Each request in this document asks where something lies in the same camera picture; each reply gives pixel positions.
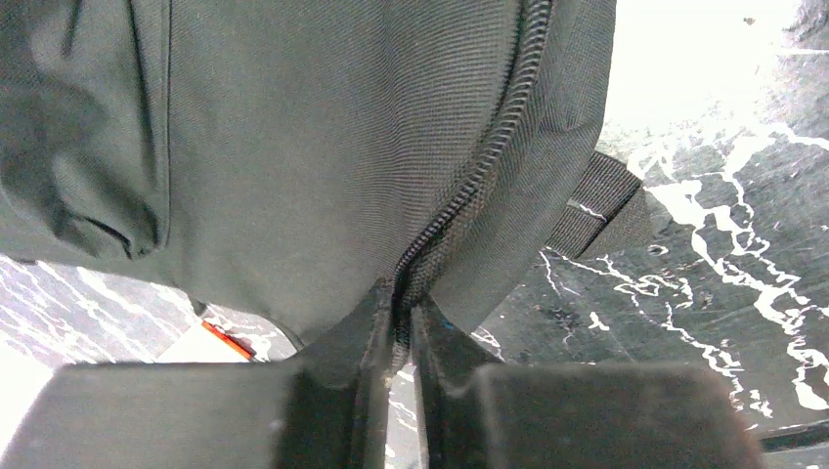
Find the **backpack pocket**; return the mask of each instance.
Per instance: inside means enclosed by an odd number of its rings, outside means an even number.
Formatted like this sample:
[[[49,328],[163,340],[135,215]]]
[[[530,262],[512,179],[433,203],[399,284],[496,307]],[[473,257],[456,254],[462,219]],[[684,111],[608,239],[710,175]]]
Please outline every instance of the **backpack pocket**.
[[[0,233],[20,251],[26,234],[102,259],[164,247],[169,37],[169,0],[0,6]]]

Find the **backpack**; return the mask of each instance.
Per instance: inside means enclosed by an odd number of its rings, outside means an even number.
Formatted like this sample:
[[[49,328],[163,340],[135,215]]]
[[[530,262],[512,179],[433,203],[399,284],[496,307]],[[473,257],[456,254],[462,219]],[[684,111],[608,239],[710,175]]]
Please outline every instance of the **backpack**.
[[[169,285],[298,348],[378,278],[471,330],[545,245],[647,240],[593,151],[612,0],[0,7],[0,252]]]

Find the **zipper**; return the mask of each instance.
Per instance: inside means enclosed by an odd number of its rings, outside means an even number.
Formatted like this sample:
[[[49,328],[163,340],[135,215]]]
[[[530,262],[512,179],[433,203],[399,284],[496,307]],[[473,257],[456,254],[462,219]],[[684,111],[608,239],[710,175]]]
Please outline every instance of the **zipper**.
[[[526,0],[521,10],[515,61],[493,125],[466,165],[464,178],[455,195],[417,235],[395,267],[392,296],[393,372],[409,360],[412,308],[429,293],[466,238],[470,224],[483,210],[495,188],[503,153],[523,120],[527,102],[538,80],[552,2]]]

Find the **webbing strap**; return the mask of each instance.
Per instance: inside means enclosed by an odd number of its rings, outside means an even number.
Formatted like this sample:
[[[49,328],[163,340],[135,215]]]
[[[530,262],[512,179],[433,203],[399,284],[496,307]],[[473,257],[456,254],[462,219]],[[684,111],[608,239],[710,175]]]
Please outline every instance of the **webbing strap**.
[[[595,151],[547,245],[578,258],[648,242],[650,216],[641,186],[621,161]]]

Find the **floor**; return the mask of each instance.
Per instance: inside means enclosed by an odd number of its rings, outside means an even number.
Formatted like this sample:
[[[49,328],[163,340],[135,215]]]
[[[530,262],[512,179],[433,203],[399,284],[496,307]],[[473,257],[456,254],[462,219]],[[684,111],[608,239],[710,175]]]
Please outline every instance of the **floor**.
[[[829,419],[828,21],[816,0],[620,0],[599,149],[642,177],[657,235],[601,259],[542,250],[473,336],[507,362],[709,367],[755,432]],[[181,292],[83,269],[0,258],[0,282],[0,357],[43,370],[152,362],[196,321]],[[208,320],[292,353],[264,321]],[[412,372],[390,467],[416,466]],[[804,461],[774,467],[824,467]]]

